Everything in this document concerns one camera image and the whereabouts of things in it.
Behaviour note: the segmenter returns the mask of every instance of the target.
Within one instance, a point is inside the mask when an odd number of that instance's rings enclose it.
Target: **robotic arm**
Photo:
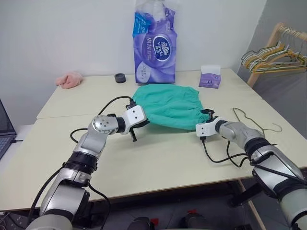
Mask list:
[[[209,114],[207,123],[196,125],[197,136],[219,134],[244,149],[254,178],[268,196],[279,200],[288,224],[293,230],[307,229],[307,181],[300,169],[258,130]]]
[[[97,161],[106,145],[109,135],[131,133],[133,128],[147,124],[147,118],[141,106],[133,104],[127,107],[122,117],[98,115],[88,126],[74,148],[71,157],[58,173],[40,207],[40,217],[34,220],[27,230],[71,230],[72,219],[82,212],[89,193],[85,187],[91,180],[91,174],[97,169]]]

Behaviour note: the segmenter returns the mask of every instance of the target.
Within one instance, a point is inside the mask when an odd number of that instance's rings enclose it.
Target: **purple tissue package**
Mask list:
[[[200,87],[218,89],[221,83],[221,67],[217,65],[207,65],[201,67]]]
[[[167,8],[161,0],[149,0],[144,5],[137,8],[134,17],[135,80],[143,84],[174,83],[177,39],[173,28],[175,11]]]

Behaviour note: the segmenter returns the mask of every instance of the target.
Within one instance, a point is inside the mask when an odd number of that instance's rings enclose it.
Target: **laptop screen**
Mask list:
[[[0,135],[15,134],[15,130],[0,100]]]

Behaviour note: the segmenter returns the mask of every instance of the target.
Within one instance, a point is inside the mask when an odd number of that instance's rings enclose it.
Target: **laptop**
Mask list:
[[[0,100],[0,160],[16,138],[16,131]]]

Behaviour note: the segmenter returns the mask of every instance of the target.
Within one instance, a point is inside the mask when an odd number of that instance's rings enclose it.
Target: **pink towel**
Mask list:
[[[56,85],[61,85],[63,89],[73,88],[82,81],[82,75],[77,72],[68,72],[56,79]]]

